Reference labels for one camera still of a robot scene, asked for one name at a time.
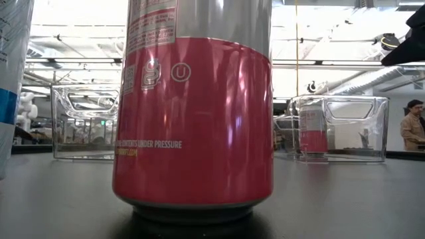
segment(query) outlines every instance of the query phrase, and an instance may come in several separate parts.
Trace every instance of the black table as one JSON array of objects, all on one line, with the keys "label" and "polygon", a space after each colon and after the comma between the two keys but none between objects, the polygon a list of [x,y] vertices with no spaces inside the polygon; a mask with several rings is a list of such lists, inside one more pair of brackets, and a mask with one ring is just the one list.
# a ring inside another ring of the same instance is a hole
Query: black table
[{"label": "black table", "polygon": [[16,155],[0,183],[0,238],[425,238],[425,162],[275,159],[274,194],[219,226],[149,222],[111,190],[112,164]]}]

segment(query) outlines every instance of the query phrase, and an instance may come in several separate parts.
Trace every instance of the clear plastic bin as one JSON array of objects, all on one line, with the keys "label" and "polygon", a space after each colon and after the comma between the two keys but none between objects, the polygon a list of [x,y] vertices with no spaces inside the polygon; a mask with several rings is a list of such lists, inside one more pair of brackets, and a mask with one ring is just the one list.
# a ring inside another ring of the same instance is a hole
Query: clear plastic bin
[{"label": "clear plastic bin", "polygon": [[114,159],[118,84],[52,86],[53,155]]},{"label": "clear plastic bin", "polygon": [[383,162],[388,98],[299,96],[274,119],[276,157],[315,162]]}]

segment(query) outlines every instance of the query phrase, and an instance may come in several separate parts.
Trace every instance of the blue label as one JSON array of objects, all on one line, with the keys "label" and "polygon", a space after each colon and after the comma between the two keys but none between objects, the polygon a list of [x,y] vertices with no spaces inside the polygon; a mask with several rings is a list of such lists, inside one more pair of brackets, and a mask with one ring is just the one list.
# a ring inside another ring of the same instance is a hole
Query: blue label
[{"label": "blue label", "polygon": [[15,111],[18,95],[0,89],[0,123],[15,124]]}]

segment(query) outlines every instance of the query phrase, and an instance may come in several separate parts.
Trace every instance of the person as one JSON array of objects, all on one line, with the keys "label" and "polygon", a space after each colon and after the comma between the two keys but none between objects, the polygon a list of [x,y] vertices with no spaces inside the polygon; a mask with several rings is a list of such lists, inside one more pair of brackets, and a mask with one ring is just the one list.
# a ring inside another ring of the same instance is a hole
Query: person
[{"label": "person", "polygon": [[401,121],[401,136],[404,140],[404,150],[418,151],[418,145],[425,145],[425,131],[421,124],[421,113],[424,102],[412,100],[407,104],[409,114]]}]

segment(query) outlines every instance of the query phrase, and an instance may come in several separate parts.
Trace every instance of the white bottle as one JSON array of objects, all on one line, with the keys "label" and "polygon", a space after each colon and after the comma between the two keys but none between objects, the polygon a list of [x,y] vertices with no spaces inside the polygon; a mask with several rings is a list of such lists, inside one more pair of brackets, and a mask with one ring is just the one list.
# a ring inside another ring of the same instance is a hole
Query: white bottle
[{"label": "white bottle", "polygon": [[34,0],[0,1],[0,180],[11,155],[33,7]]}]

